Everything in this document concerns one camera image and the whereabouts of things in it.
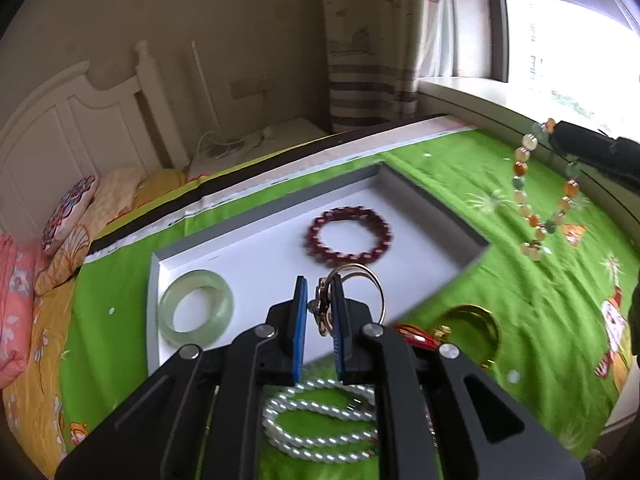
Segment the green cartoon cloth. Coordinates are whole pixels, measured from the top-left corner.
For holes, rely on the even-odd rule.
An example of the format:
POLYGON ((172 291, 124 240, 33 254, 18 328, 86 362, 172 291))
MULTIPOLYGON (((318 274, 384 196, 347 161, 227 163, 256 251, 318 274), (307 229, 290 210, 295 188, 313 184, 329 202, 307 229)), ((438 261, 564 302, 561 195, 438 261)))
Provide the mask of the green cartoon cloth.
POLYGON ((60 479, 577 479, 626 380, 626 316, 639 245, 585 196, 582 168, 544 166, 536 134, 502 143, 446 118, 339 144, 324 139, 189 191, 116 229, 91 252, 157 242, 151 257, 309 185, 382 162, 488 240, 484 256, 424 304, 361 327, 370 370, 337 377, 330 281, 373 272, 390 226, 335 207, 308 229, 329 273, 308 286, 299 382, 268 382, 265 319, 224 346, 184 344, 149 372, 58 469, 60 479), (488 309, 500 330, 484 370, 439 318, 488 309))

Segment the white upright lamp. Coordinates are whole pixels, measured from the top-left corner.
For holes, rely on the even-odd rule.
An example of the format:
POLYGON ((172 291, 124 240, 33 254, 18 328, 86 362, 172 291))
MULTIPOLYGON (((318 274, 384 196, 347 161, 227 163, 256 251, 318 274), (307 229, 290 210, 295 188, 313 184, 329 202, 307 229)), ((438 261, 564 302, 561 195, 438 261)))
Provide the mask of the white upright lamp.
POLYGON ((221 146, 222 145, 222 139, 221 139, 221 125, 220 125, 220 119, 216 110, 216 106, 213 100, 213 96, 210 93, 209 90, 209 86, 208 86, 208 82, 204 73, 204 68, 202 65, 202 60, 201 60, 201 55, 200 55, 200 51, 198 50, 198 44, 196 43, 195 39, 192 39, 190 42, 190 46, 191 46, 191 50, 192 50, 192 54, 193 54, 193 59, 194 59, 194 63, 195 63, 195 67, 196 67, 196 71, 198 72, 198 79, 200 80, 200 84, 203 90, 203 94, 204 94, 204 98, 206 101, 206 106, 207 106, 207 110, 208 110, 208 114, 209 114, 209 118, 210 118, 210 122, 212 123, 212 131, 210 132, 212 134, 212 142, 214 145, 217 146, 221 146))

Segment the grey jewelry tray box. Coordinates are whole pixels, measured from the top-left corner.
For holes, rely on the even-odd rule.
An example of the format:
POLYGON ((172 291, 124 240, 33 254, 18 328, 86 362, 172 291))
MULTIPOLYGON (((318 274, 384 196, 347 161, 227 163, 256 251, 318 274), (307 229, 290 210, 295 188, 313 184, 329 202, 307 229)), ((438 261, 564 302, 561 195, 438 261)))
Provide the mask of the grey jewelry tray box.
POLYGON ((369 208, 390 226, 390 249, 372 266, 384 292, 365 280, 345 286, 373 314, 385 308, 387 323, 435 296, 490 246, 432 193, 382 162, 306 186, 154 252, 146 304, 149 372, 176 350, 158 326, 158 302, 173 281, 209 270, 227 282, 234 309, 215 342, 224 346, 262 322, 271 306, 291 298, 299 275, 314 288, 329 273, 329 263, 311 255, 308 229, 322 212, 344 206, 369 208))

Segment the green jade bangle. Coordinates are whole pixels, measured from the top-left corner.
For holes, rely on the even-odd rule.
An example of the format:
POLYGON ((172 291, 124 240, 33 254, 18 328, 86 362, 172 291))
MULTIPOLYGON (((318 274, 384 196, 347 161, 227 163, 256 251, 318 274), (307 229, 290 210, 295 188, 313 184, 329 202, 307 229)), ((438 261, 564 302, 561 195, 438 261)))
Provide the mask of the green jade bangle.
POLYGON ((175 279, 158 303, 158 328, 171 346, 214 344, 230 324, 234 300, 219 274, 194 270, 175 279))

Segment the beige striped curtain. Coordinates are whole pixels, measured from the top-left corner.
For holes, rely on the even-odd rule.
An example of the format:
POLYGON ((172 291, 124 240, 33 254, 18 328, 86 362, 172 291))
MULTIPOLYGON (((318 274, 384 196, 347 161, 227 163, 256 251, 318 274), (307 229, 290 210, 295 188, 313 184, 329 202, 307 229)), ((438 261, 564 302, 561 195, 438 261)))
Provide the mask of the beige striped curtain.
POLYGON ((334 131, 413 117, 419 82, 490 74, 489 0, 323 0, 334 131))

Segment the patterned round cushion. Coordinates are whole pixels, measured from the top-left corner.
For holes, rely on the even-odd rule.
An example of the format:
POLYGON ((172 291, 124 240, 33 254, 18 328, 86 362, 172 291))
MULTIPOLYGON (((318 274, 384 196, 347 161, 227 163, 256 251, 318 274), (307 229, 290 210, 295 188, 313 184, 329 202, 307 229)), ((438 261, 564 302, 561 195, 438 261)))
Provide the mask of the patterned round cushion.
POLYGON ((77 181, 60 199, 41 235, 41 248, 46 256, 53 256, 66 240, 89 207, 98 185, 99 178, 89 174, 77 181))

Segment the yellow floral bedsheet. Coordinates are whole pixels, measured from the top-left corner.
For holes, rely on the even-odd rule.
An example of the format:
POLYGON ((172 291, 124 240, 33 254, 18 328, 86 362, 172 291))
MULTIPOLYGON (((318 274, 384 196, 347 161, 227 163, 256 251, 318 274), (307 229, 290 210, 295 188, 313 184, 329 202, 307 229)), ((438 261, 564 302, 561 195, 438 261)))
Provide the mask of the yellow floral bedsheet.
MULTIPOLYGON (((92 243, 175 197, 184 182, 177 169, 144 178, 131 210, 92 243)), ((103 255, 89 249, 66 282, 35 295, 26 370, 1 388, 1 397, 12 436, 44 478, 53 478, 66 455, 146 376, 146 274, 156 244, 103 255)))

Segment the window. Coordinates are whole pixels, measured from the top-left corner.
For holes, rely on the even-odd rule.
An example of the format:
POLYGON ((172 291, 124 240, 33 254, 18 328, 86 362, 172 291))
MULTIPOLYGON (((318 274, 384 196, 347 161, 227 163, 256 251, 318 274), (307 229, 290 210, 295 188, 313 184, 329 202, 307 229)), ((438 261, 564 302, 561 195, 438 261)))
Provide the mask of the window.
POLYGON ((639 34, 615 0, 489 0, 491 77, 609 136, 639 111, 639 34))

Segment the white nightstand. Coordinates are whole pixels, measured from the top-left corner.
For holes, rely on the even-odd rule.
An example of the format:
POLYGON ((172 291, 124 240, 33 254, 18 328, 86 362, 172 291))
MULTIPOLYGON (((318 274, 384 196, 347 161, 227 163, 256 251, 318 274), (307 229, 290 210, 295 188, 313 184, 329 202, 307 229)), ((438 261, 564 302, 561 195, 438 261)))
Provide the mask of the white nightstand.
POLYGON ((219 174, 244 162, 270 156, 327 135, 305 118, 279 122, 233 140, 221 140, 216 132, 209 131, 198 141, 188 170, 188 179, 219 174))

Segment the white bed headboard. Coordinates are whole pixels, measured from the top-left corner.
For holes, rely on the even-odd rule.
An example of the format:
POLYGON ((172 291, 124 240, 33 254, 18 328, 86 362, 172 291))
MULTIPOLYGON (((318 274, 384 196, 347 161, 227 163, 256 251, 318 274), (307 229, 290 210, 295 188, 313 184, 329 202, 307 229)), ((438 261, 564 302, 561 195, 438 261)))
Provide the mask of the white bed headboard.
POLYGON ((1 231, 20 244, 39 240, 58 200, 87 174, 135 166, 149 176, 182 169, 190 157, 147 41, 134 46, 134 76, 99 90, 90 64, 51 77, 1 130, 1 231))

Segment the wall socket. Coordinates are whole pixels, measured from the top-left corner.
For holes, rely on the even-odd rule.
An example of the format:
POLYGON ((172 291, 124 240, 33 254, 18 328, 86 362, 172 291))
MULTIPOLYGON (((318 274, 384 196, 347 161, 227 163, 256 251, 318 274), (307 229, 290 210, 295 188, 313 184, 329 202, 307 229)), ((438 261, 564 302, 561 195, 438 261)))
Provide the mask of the wall socket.
POLYGON ((229 82, 229 90, 232 99, 240 100, 250 96, 258 96, 269 89, 269 78, 266 74, 248 76, 229 82))

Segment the pink folded quilt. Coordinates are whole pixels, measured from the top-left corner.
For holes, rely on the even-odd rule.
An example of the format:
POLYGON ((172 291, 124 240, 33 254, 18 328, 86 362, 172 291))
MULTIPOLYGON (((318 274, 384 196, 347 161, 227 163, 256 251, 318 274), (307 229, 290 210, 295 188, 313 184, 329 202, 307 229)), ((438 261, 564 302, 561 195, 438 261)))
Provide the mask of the pink folded quilt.
POLYGON ((39 242, 17 244, 1 237, 0 261, 0 384, 4 389, 21 375, 28 363, 34 318, 34 285, 46 266, 39 242))

